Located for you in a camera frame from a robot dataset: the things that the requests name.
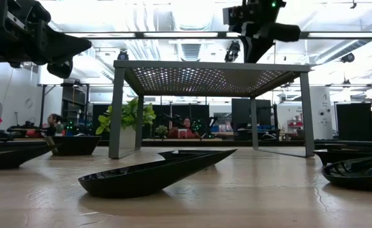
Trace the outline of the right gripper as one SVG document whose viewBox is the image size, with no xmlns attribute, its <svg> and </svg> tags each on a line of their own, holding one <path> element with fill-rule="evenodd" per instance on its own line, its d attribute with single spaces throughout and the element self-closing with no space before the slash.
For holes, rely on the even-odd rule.
<svg viewBox="0 0 372 228">
<path fill-rule="evenodd" d="M 285 6 L 285 0 L 243 0 L 240 40 L 245 63 L 258 62 L 273 46 L 273 40 L 296 42 L 300 39 L 298 25 L 276 21 L 280 9 Z"/>
</svg>

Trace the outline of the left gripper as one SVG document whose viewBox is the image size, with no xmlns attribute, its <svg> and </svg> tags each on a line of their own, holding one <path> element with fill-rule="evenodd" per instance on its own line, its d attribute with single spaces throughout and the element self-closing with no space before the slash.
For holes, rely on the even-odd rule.
<svg viewBox="0 0 372 228">
<path fill-rule="evenodd" d="M 50 12 L 38 0 L 0 0 L 0 63 L 46 65 L 50 74 L 69 78 L 73 57 L 92 44 L 53 30 L 50 21 Z"/>
</svg>

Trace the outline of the black wavy square plate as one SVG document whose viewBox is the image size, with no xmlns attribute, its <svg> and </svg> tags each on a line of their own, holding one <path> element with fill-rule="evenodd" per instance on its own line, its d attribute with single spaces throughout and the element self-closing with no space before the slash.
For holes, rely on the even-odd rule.
<svg viewBox="0 0 372 228">
<path fill-rule="evenodd" d="M 332 163 L 321 174 L 334 186 L 372 191 L 372 156 Z"/>
<path fill-rule="evenodd" d="M 54 156 L 92 155 L 100 140 L 100 136 L 53 136 L 51 142 L 58 144 L 58 147 L 52 150 L 52 154 Z"/>
</svg>

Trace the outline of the black teardrop plate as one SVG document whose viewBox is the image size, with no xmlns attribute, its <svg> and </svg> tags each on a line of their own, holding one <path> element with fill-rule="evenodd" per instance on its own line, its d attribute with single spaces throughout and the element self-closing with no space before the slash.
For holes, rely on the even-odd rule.
<svg viewBox="0 0 372 228">
<path fill-rule="evenodd" d="M 197 172 L 216 165 L 235 149 L 120 167 L 78 178 L 79 184 L 99 198 L 137 198 L 155 194 Z"/>
<path fill-rule="evenodd" d="M 18 168 L 21 164 L 58 148 L 60 144 L 30 146 L 28 148 L 0 152 L 0 170 Z"/>
</svg>

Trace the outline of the small black square plate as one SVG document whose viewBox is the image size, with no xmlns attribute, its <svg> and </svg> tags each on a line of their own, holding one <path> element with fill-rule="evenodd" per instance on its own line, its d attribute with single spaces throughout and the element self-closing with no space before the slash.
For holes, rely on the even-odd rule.
<svg viewBox="0 0 372 228">
<path fill-rule="evenodd" d="M 319 149 L 314 150 L 313 153 L 320 157 L 323 166 L 326 166 L 329 163 L 372 156 L 372 150 L 360 149 Z"/>
<path fill-rule="evenodd" d="M 169 160 L 169 159 L 180 158 L 180 157 L 185 157 L 185 156 L 207 155 L 211 153 L 219 153 L 219 151 L 177 150 L 177 151 L 159 152 L 158 154 L 162 156 L 165 160 Z"/>
</svg>

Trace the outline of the grey perforated metal shelf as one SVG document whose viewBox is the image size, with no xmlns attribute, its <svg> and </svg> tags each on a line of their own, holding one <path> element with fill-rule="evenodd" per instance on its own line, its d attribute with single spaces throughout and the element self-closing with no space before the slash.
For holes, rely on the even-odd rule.
<svg viewBox="0 0 372 228">
<path fill-rule="evenodd" d="M 304 157 L 314 156 L 309 65 L 214 63 L 192 61 L 114 61 L 112 117 L 108 156 L 120 159 L 119 137 L 123 87 L 128 83 L 138 96 L 135 148 L 141 148 L 145 96 L 202 96 L 249 98 L 252 147 L 259 148 L 256 98 L 294 79 L 300 80 L 305 134 Z"/>
</svg>

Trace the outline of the black metal rack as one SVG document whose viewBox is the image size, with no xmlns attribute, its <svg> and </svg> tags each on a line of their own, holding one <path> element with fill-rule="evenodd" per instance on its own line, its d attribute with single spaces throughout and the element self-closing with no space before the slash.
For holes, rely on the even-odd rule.
<svg viewBox="0 0 372 228">
<path fill-rule="evenodd" d="M 89 107 L 90 85 L 78 82 L 61 84 L 38 84 L 41 88 L 39 126 L 47 125 L 50 114 L 61 116 L 63 133 L 67 136 L 92 131 Z"/>
</svg>

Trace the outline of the black monitor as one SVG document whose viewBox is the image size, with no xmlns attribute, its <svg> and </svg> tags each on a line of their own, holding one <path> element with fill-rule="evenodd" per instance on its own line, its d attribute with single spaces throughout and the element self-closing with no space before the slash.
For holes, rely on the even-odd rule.
<svg viewBox="0 0 372 228">
<path fill-rule="evenodd" d="M 271 125 L 271 101 L 265 99 L 256 99 L 256 117 L 257 124 Z M 251 123 L 251 105 L 250 99 L 233 98 L 231 100 L 233 132 L 238 129 L 248 129 Z"/>
</svg>

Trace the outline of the person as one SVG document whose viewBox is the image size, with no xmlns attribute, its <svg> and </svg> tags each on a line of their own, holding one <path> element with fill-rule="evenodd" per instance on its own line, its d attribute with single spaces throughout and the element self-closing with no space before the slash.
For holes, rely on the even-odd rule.
<svg viewBox="0 0 372 228">
<path fill-rule="evenodd" d="M 55 113 L 52 113 L 48 117 L 48 128 L 46 130 L 47 136 L 55 136 L 57 134 L 61 134 L 63 131 L 63 126 L 61 121 L 63 118 Z"/>
<path fill-rule="evenodd" d="M 168 135 L 168 138 L 171 138 L 171 139 L 178 139 L 178 136 L 177 136 L 177 130 L 178 129 L 191 129 L 192 130 L 192 125 L 191 125 L 191 120 L 190 118 L 185 118 L 181 124 L 180 127 L 173 127 L 170 129 L 169 131 L 169 135 Z M 191 139 L 197 139 L 197 138 L 200 138 L 200 135 L 197 131 L 193 131 L 193 133 L 195 134 L 195 137 L 194 138 L 191 138 Z"/>
</svg>

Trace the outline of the black partition panel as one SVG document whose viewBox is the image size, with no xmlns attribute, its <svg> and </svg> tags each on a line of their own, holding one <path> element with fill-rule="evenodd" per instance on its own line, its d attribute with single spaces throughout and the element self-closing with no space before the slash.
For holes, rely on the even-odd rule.
<svg viewBox="0 0 372 228">
<path fill-rule="evenodd" d="M 94 104 L 93 105 L 93 126 L 91 135 L 96 135 L 96 129 L 100 126 L 98 116 L 103 115 L 104 112 L 108 109 L 109 104 Z M 200 135 L 205 133 L 207 128 L 208 120 L 209 120 L 209 106 L 208 105 L 198 105 L 198 104 L 176 104 L 171 106 L 172 116 L 175 117 L 176 115 L 181 117 L 181 120 L 185 117 L 190 117 L 192 122 L 200 120 L 200 124 L 202 125 L 199 128 L 198 133 Z M 169 104 L 154 104 L 153 111 L 157 116 L 156 119 L 153 121 L 153 125 L 145 125 L 143 127 L 143 139 L 146 138 L 156 138 L 155 137 L 155 128 L 159 125 L 166 125 L 169 127 L 169 119 L 164 118 L 162 113 L 170 115 L 170 105 Z M 101 134 L 102 140 L 109 140 L 109 133 L 103 132 Z"/>
<path fill-rule="evenodd" d="M 372 141 L 372 103 L 338 103 L 335 111 L 339 140 Z"/>
</svg>

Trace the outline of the green potted plant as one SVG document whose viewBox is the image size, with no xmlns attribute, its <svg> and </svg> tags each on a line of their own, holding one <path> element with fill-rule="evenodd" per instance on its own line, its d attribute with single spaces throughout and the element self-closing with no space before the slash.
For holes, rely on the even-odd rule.
<svg viewBox="0 0 372 228">
<path fill-rule="evenodd" d="M 103 114 L 97 118 L 99 126 L 95 130 L 96 135 L 109 134 L 111 127 L 111 112 L 112 105 L 110 105 Z M 134 98 L 122 105 L 121 115 L 121 130 L 120 130 L 120 148 L 135 149 L 136 148 L 136 129 L 137 129 L 137 112 L 138 99 Z M 144 105 L 142 110 L 142 127 L 144 125 L 151 125 L 156 119 L 152 104 Z"/>
</svg>

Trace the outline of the white round column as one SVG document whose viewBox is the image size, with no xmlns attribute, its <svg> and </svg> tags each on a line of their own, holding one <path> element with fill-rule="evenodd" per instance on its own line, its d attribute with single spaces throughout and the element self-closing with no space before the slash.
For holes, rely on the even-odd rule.
<svg viewBox="0 0 372 228">
<path fill-rule="evenodd" d="M 330 88 L 310 87 L 314 139 L 333 139 Z"/>
</svg>

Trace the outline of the small green plant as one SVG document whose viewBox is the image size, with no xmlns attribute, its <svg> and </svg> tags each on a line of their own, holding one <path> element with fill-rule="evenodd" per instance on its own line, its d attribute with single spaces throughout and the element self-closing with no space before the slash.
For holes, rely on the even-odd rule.
<svg viewBox="0 0 372 228">
<path fill-rule="evenodd" d="M 155 135 L 158 136 L 160 139 L 165 139 L 167 137 L 168 133 L 169 133 L 169 130 L 168 130 L 167 126 L 165 126 L 165 125 L 159 125 L 155 129 Z"/>
</svg>

